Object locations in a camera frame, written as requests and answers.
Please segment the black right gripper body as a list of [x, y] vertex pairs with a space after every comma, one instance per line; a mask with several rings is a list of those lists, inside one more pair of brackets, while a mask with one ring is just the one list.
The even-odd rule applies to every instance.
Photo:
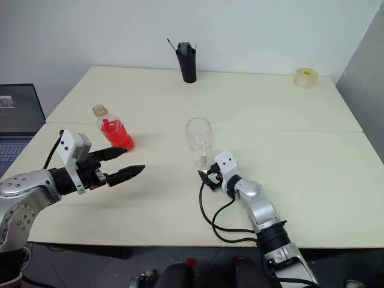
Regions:
[[217, 163], [216, 163], [216, 171], [209, 171], [209, 178], [212, 182], [217, 184], [217, 188], [222, 185], [223, 177], [220, 172], [220, 167]]

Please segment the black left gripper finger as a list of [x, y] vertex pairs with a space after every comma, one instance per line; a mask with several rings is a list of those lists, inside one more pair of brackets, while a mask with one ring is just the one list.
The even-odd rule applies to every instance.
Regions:
[[127, 148], [119, 148], [119, 147], [109, 147], [97, 151], [93, 151], [90, 154], [97, 161], [109, 161], [115, 158], [118, 158], [122, 154], [128, 152]]
[[126, 168], [118, 170], [116, 173], [113, 173], [111, 175], [107, 174], [107, 184], [108, 186], [112, 187], [125, 181], [128, 181], [140, 174], [145, 169], [145, 167], [145, 165], [128, 166]]

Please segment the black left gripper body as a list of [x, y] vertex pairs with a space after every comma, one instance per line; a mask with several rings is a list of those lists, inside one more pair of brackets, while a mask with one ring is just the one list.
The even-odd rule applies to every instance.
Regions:
[[77, 174], [85, 189], [93, 190], [107, 184], [106, 176], [100, 171], [102, 152], [89, 153], [84, 161], [77, 162]]

